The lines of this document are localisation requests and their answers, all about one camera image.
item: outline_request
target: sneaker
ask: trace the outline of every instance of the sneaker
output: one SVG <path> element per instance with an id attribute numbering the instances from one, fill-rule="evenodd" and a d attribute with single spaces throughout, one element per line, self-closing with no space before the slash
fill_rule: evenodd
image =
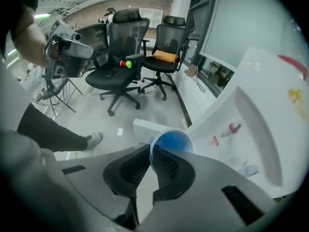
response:
<path id="1" fill-rule="evenodd" d="M 95 132 L 86 137 L 87 139 L 87 149 L 83 152 L 93 150 L 103 139 L 103 134 L 101 132 Z"/>

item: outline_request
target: white floor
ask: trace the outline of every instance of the white floor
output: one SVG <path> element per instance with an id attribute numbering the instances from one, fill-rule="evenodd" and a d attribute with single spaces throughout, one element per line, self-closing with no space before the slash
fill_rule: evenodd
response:
<path id="1" fill-rule="evenodd" d="M 64 105 L 60 105 L 58 115 L 54 121 L 83 136 L 100 131 L 104 134 L 104 138 L 91 152 L 56 152 L 57 160 L 97 156 L 138 145 L 140 142 L 135 138 L 133 131 L 133 121 L 136 118 L 152 122 L 157 121 L 165 126 L 186 129 L 187 125 L 181 106 L 175 91 L 171 87 L 164 87 L 168 96 L 166 101 L 162 100 L 163 94 L 158 86 L 146 89 L 144 94 L 138 94 L 136 90 L 131 91 L 129 94 L 140 102 L 140 109 L 136 110 L 134 103 L 121 97 L 113 108 L 115 116 L 110 117 L 107 113 L 107 108 L 112 101 L 113 95 L 106 96 L 103 101 L 100 100 L 98 95 L 90 95 L 91 86 L 85 82 L 85 76 L 72 79 L 74 84 L 83 93 L 81 95 L 76 90 L 69 102 L 69 105 L 76 110 L 76 113 L 73 113 Z M 153 77 L 155 74 L 153 71 L 143 68 L 141 76 L 142 78 Z M 162 78 L 169 82 L 166 76 L 162 76 Z M 144 86 L 146 84 L 147 80 L 145 83 L 139 81 L 137 85 Z M 92 93 L 98 92 L 100 90 L 93 89 L 92 91 Z M 45 114 L 51 118 L 54 117 L 51 109 L 46 110 Z M 140 222 L 151 211 L 153 207 L 152 194 L 157 189 L 156 175 L 149 168 L 137 190 L 137 208 Z"/>

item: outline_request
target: black pants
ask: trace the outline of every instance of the black pants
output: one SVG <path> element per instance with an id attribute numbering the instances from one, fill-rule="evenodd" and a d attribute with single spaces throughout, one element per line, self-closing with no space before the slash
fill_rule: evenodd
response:
<path id="1" fill-rule="evenodd" d="M 17 132 L 32 138 L 41 148 L 57 151 L 83 151 L 87 148 L 85 137 L 58 125 L 30 104 L 26 109 Z"/>

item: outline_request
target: orange pillow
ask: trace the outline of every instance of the orange pillow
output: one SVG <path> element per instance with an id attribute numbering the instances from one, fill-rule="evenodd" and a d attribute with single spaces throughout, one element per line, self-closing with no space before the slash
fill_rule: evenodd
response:
<path id="1" fill-rule="evenodd" d="M 154 52 L 153 57 L 156 58 L 156 59 L 159 59 L 159 60 L 163 60 L 163 61 L 168 62 L 168 63 L 175 63 L 176 59 L 178 58 L 178 56 L 176 54 L 162 52 L 162 51 L 159 51 L 159 50 L 156 50 Z"/>

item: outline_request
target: brick wall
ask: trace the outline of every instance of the brick wall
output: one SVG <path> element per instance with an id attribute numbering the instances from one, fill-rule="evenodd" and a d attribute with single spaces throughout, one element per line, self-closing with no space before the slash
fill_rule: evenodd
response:
<path id="1" fill-rule="evenodd" d="M 94 24 L 97 19 L 102 18 L 108 7 L 114 7 L 115 10 L 122 10 L 131 7 L 140 7 L 147 9 L 163 10 L 163 16 L 170 14 L 171 1 L 168 0 L 108 0 L 96 3 L 64 19 L 69 25 L 76 23 L 80 28 Z M 155 29 L 149 28 L 145 38 L 155 39 Z"/>

